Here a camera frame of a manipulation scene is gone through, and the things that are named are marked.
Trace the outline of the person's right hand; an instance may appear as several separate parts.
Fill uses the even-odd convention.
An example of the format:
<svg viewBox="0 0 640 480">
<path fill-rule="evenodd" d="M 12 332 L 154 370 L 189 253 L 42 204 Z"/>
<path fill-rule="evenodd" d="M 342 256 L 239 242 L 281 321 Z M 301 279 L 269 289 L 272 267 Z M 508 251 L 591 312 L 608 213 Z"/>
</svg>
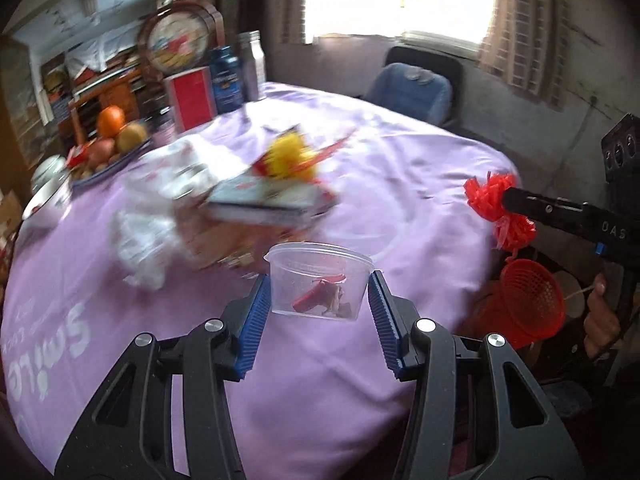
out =
<svg viewBox="0 0 640 480">
<path fill-rule="evenodd" d="M 587 300 L 588 314 L 584 321 L 584 348 L 589 359 L 608 348 L 620 334 L 620 321 L 604 299 L 606 281 L 598 274 Z"/>
</svg>

